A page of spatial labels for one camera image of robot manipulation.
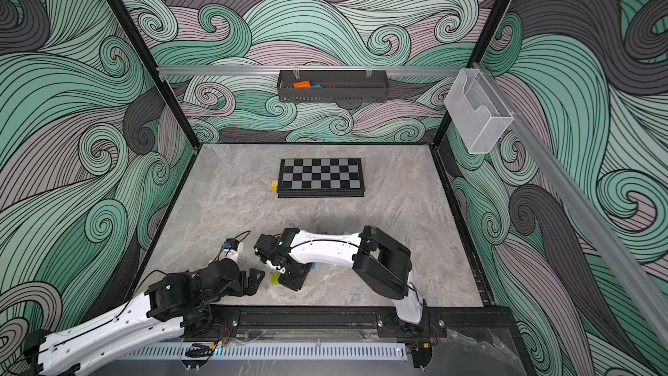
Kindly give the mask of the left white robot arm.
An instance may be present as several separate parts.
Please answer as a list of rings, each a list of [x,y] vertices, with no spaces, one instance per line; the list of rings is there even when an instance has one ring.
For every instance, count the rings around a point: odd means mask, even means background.
[[[24,340],[25,375],[87,375],[144,346],[208,334],[212,306],[224,297],[252,296],[264,272],[243,272],[233,259],[195,273],[167,273],[145,292],[95,319],[60,332],[37,330]]]

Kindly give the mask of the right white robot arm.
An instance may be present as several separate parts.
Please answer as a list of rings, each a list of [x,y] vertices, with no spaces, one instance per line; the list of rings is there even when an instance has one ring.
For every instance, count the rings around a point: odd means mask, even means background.
[[[301,290],[313,265],[341,266],[390,299],[401,322],[419,326],[423,321],[424,302],[412,278],[411,251],[376,226],[344,235],[286,228],[278,236],[261,235],[254,252],[280,273],[280,285],[295,292]]]

